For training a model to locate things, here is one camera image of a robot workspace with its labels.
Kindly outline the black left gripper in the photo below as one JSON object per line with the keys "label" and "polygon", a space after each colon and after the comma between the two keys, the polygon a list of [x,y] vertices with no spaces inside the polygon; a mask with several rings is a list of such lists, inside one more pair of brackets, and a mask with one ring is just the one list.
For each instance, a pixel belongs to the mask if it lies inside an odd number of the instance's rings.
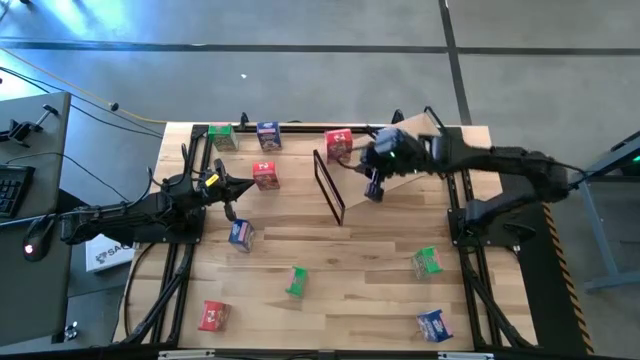
{"label": "black left gripper", "polygon": [[253,179],[229,175],[222,160],[215,159],[213,167],[203,170],[199,175],[197,189],[207,205],[221,202],[226,218],[229,221],[235,221],[237,215],[231,202],[237,201],[254,184]]}

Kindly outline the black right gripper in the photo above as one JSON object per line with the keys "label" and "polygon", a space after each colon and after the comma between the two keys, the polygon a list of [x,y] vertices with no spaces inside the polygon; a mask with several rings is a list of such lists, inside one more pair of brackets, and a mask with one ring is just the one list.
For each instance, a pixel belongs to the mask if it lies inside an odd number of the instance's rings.
{"label": "black right gripper", "polygon": [[360,164],[350,165],[340,159],[336,162],[369,179],[364,195],[376,203],[383,200],[386,179],[430,170],[430,154],[424,142],[396,127],[378,131],[374,140],[355,140],[353,153],[360,156]]}

